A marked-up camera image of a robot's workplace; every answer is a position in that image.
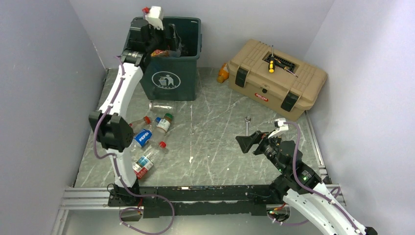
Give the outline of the pepsi bottle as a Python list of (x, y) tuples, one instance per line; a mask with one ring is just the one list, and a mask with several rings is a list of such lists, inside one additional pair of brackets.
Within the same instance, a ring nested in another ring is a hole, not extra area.
[(133, 137), (130, 148), (143, 148), (152, 136), (153, 134), (150, 130), (142, 129)]

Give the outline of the white label green cap bottle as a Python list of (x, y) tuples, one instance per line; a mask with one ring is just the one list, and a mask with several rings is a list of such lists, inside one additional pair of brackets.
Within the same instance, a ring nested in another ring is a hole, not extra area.
[(165, 113), (164, 117), (152, 128), (152, 142), (155, 144), (164, 142), (172, 120), (173, 115), (171, 113)]

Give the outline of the clear bottle red cap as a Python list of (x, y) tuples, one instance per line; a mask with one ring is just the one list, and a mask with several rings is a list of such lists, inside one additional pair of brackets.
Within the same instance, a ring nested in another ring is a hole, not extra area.
[(142, 179), (154, 166), (154, 161), (161, 159), (167, 153), (167, 144), (164, 141), (150, 141), (144, 153), (132, 164), (133, 171), (138, 179)]

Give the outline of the tall orange drink bottle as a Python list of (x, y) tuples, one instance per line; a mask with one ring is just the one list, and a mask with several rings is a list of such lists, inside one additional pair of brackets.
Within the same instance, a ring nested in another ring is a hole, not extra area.
[(151, 53), (151, 57), (169, 57), (170, 52), (168, 50), (155, 50)]

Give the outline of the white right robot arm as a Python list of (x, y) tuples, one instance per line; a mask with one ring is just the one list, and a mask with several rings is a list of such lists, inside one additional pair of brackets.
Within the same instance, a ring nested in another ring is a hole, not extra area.
[(257, 145), (254, 155), (264, 155), (280, 175), (269, 185), (269, 198), (299, 211), (324, 235), (375, 235), (377, 231), (353, 218), (328, 190), (317, 172), (305, 164), (294, 141), (269, 132), (237, 136), (243, 153)]

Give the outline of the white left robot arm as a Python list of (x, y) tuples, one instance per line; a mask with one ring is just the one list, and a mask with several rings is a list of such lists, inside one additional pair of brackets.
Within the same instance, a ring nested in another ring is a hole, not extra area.
[(93, 151), (97, 159), (110, 158), (115, 184), (125, 189), (121, 199), (129, 206), (140, 201), (141, 192), (134, 188), (138, 179), (127, 150), (133, 140), (133, 129), (125, 120), (132, 95), (150, 64), (155, 50), (177, 50), (180, 39), (173, 24), (164, 25), (162, 17), (135, 18), (131, 21), (122, 53), (117, 56), (118, 74), (104, 103), (89, 115), (93, 130)]

